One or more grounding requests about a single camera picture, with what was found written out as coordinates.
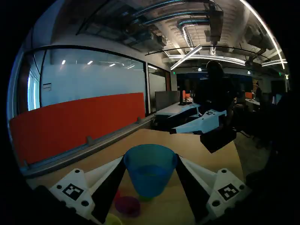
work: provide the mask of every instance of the orange wall panel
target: orange wall panel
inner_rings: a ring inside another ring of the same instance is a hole
[[[246,98],[252,99],[252,93],[251,92],[245,92]]]
[[[49,105],[10,120],[21,163],[35,163],[145,117],[143,93],[117,94]]]

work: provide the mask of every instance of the sign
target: sign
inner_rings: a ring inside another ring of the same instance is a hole
[[[51,83],[43,84],[43,90],[44,91],[51,91]]]

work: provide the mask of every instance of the duct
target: duct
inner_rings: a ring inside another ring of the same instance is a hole
[[[157,4],[153,4],[151,6],[146,7],[145,9],[142,9],[140,11],[137,11],[134,13],[132,16],[133,17],[139,17],[149,11],[155,10],[155,9],[160,9],[172,5],[177,5],[177,4],[183,4],[185,2],[203,2],[203,3],[208,3],[210,0],[169,0],[169,1],[163,1],[159,2]]]
[[[180,30],[183,38],[185,39],[187,45],[192,49],[193,42],[191,36],[189,35],[188,31],[186,30],[189,26],[202,26],[202,25],[209,25],[208,19],[185,19],[180,20],[177,22],[177,28]]]
[[[265,48],[260,49],[256,54],[254,54],[253,56],[249,57],[249,61],[253,61],[258,56],[260,56],[262,53],[265,53],[265,52],[266,52]]]
[[[154,23],[158,23],[164,20],[175,19],[179,17],[190,17],[190,16],[206,16],[208,15],[208,11],[205,10],[196,10],[196,11],[183,11],[183,12],[174,12],[166,15],[162,15],[160,17],[154,18],[152,20],[146,21],[142,23],[143,25],[152,25]]]

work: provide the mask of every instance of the table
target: table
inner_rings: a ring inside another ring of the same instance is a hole
[[[33,188],[37,185],[45,185],[49,188],[74,168],[80,168],[88,172],[120,157],[131,147],[140,144],[160,144],[166,146],[182,157],[211,171],[216,172],[221,168],[228,168],[239,179],[243,180],[240,159],[233,141],[211,154],[200,142],[198,135],[184,133],[170,135],[168,132],[140,129],[79,162],[50,174],[28,179],[27,183]],[[119,190],[122,196],[138,197],[127,171],[125,171]],[[135,219],[122,217],[114,208],[114,204],[112,204],[110,212],[118,216],[124,225],[194,224],[194,215],[176,170],[173,172],[167,187],[161,195],[149,202],[141,202],[141,215],[139,217]]]
[[[173,116],[175,114],[182,113],[191,108],[196,108],[198,106],[200,106],[200,105],[196,104],[196,103],[192,103],[189,105],[179,105],[179,102],[177,102],[177,103],[170,105],[162,110],[157,111],[155,113],[155,115]]]
[[[255,105],[260,105],[260,103],[254,99],[245,99],[247,102],[250,102],[252,104],[255,104]]]

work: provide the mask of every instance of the window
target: window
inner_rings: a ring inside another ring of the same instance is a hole
[[[29,72],[29,77],[28,77],[27,104],[28,104],[28,111],[35,110],[40,107],[39,81],[31,71]]]

